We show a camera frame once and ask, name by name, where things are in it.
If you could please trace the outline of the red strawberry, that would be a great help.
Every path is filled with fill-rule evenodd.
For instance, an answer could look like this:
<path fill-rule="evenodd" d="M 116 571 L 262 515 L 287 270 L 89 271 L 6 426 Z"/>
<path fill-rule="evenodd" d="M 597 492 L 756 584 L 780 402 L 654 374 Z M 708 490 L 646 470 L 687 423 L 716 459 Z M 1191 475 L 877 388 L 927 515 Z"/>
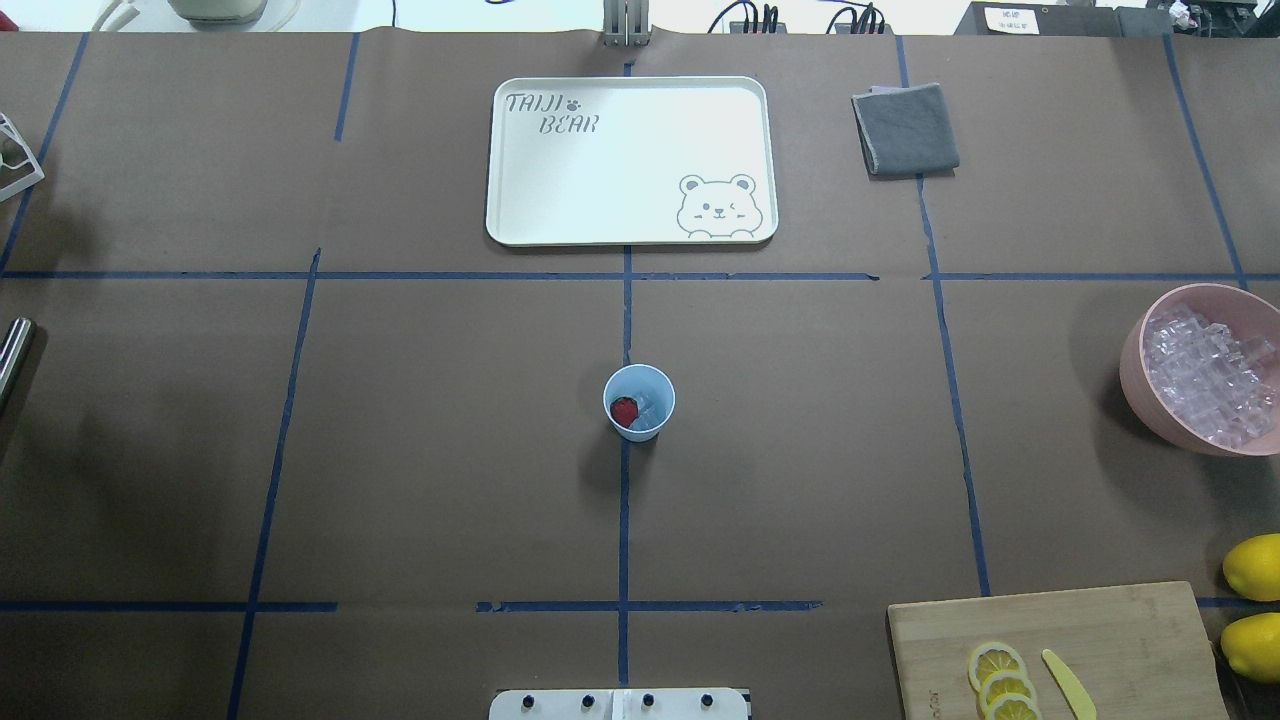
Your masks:
<path fill-rule="evenodd" d="M 623 429 L 631 429 L 640 418 L 640 402 L 630 396 L 622 396 L 611 401 L 608 406 L 611 420 Z"/>

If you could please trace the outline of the steel muddler black tip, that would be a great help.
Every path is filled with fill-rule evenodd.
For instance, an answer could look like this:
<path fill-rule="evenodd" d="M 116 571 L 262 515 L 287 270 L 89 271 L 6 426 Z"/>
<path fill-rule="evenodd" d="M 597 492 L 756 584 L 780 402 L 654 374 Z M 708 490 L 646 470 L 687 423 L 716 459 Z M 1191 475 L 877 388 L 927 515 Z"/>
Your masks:
<path fill-rule="evenodd" d="M 8 327 L 1 346 L 1 413 L 15 392 L 35 332 L 36 324 L 27 316 L 15 318 Z"/>

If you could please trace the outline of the light blue plastic cup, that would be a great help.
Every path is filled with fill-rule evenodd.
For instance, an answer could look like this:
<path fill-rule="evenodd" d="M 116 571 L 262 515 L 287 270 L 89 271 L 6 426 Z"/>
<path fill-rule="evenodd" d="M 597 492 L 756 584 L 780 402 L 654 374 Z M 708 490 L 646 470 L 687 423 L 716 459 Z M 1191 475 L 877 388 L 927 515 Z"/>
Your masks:
<path fill-rule="evenodd" d="M 617 427 L 609 418 L 608 406 L 612 400 L 630 396 L 636 397 L 637 395 L 644 395 L 646 397 L 654 398 L 663 405 L 666 410 L 666 416 L 663 421 L 649 432 L 635 432 L 630 429 L 623 429 Z M 646 364 L 631 364 L 622 366 L 614 372 L 611 378 L 605 382 L 602 395 L 603 410 L 605 413 L 605 419 L 611 423 L 613 429 L 625 439 L 635 443 L 648 442 L 658 437 L 660 430 L 669 421 L 675 414 L 677 405 L 677 395 L 675 383 L 663 370 L 657 366 Z"/>

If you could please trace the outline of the ice cubes in cup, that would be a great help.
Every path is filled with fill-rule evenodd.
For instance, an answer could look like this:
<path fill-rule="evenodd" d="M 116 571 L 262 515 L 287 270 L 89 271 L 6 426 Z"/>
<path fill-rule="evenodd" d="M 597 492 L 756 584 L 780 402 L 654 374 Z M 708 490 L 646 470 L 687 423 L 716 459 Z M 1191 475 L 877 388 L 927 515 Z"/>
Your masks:
<path fill-rule="evenodd" d="M 660 402 L 644 395 L 637 395 L 634 400 L 637 414 L 628 428 L 630 430 L 649 432 L 663 421 L 666 410 Z"/>

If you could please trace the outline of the pink bowl of ice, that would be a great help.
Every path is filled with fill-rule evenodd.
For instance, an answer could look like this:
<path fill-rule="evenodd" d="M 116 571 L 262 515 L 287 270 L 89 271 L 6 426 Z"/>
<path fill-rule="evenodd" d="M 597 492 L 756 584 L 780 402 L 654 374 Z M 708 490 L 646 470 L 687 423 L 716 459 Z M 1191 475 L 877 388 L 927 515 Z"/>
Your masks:
<path fill-rule="evenodd" d="M 1196 283 L 1132 329 L 1119 377 L 1137 416 L 1199 454 L 1277 454 L 1277 307 L 1244 290 Z"/>

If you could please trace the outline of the white bear serving tray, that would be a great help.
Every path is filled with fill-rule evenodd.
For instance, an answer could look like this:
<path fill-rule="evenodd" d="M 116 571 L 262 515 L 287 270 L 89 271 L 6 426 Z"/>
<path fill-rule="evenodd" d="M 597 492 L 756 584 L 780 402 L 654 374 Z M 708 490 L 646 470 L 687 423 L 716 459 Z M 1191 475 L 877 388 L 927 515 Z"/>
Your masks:
<path fill-rule="evenodd" d="M 754 78 L 524 77 L 494 92 L 485 227 L 506 247 L 760 243 L 778 224 Z"/>

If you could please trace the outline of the grey folded cloth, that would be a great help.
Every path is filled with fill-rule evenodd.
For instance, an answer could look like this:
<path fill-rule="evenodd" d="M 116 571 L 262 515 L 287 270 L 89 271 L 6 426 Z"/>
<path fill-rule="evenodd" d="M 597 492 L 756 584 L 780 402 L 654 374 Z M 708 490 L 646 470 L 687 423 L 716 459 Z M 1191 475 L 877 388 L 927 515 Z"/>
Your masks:
<path fill-rule="evenodd" d="M 941 85 L 874 86 L 851 97 L 870 176 L 897 178 L 954 170 L 960 154 Z"/>

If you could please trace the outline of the lemon slice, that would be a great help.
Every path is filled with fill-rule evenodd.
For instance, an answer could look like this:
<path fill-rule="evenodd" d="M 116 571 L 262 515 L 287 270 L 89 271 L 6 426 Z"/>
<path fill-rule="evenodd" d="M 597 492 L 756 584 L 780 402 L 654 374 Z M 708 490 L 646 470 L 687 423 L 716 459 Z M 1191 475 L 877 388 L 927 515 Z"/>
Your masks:
<path fill-rule="evenodd" d="M 1039 705 L 1028 694 L 1005 693 L 988 703 L 986 720 L 1041 720 Z"/>
<path fill-rule="evenodd" d="M 1000 702 L 1012 698 L 1028 708 L 1039 710 L 1034 684 L 1028 676 L 1015 671 L 989 674 L 978 691 L 978 706 L 983 715 L 989 715 Z"/>
<path fill-rule="evenodd" d="M 1014 647 L 1002 641 L 987 641 L 970 652 L 966 674 L 974 692 L 980 691 L 993 675 L 1000 673 L 1025 676 L 1027 662 Z"/>

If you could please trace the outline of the yellow plastic knife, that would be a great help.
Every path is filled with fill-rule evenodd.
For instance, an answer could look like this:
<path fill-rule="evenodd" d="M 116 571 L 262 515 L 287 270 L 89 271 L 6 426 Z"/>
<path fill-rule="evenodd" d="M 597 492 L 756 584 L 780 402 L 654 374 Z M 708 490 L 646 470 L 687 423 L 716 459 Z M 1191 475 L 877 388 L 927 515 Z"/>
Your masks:
<path fill-rule="evenodd" d="M 1050 648 L 1042 650 L 1041 657 L 1073 716 L 1080 720 L 1096 720 L 1098 717 L 1097 706 L 1070 666 Z"/>

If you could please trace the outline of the wooden cutting board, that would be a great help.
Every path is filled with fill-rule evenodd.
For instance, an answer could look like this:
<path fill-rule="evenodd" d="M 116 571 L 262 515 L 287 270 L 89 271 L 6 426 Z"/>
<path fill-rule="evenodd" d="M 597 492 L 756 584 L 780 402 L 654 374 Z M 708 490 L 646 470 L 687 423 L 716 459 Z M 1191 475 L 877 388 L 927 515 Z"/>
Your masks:
<path fill-rule="evenodd" d="M 1187 582 L 895 603 L 887 615 L 909 719 L 978 719 L 968 664 L 989 641 L 1024 657 L 1047 719 L 1073 714 L 1044 650 L 1075 673 L 1102 719 L 1228 716 Z"/>

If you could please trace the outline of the whole yellow lemon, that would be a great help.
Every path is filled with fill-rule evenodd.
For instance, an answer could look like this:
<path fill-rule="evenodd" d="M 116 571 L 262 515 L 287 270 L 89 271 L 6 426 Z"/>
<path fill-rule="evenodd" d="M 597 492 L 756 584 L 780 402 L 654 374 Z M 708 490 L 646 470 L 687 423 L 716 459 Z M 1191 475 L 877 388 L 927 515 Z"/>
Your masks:
<path fill-rule="evenodd" d="M 1233 547 L 1222 560 L 1222 577 L 1247 600 L 1277 602 L 1279 533 L 1254 536 Z"/>
<path fill-rule="evenodd" d="M 1219 647 L 1238 676 L 1260 684 L 1279 683 L 1279 612 L 1230 623 L 1222 629 Z"/>

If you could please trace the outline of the aluminium frame post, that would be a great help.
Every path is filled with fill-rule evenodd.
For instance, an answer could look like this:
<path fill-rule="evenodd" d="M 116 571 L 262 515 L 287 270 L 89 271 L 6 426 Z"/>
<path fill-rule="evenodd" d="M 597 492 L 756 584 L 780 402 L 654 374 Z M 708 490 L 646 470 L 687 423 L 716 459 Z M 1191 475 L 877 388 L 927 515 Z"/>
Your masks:
<path fill-rule="evenodd" d="M 602 44 L 605 47 L 644 47 L 652 41 L 652 3 L 603 0 Z"/>

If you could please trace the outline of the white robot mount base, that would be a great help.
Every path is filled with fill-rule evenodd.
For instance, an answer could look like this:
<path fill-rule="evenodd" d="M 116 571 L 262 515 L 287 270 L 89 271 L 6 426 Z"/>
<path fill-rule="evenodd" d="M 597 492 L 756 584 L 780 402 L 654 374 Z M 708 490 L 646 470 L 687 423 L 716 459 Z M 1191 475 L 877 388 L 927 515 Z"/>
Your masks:
<path fill-rule="evenodd" d="M 489 719 L 751 719 L 748 691 L 730 687 L 508 689 Z"/>

